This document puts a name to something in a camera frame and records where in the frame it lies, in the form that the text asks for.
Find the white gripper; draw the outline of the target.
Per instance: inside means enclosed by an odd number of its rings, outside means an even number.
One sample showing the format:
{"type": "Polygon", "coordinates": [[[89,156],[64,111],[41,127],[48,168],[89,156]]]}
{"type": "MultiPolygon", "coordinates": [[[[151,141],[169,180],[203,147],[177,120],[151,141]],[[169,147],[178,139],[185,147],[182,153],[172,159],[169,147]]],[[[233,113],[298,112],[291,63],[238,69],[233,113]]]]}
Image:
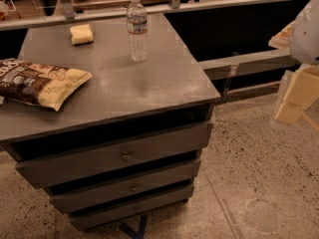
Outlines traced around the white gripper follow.
{"type": "Polygon", "coordinates": [[[274,119],[293,124],[319,99],[319,0],[310,0],[294,21],[274,35],[268,45],[275,49],[290,46],[291,57],[304,63],[283,78],[283,92],[274,119]]]}

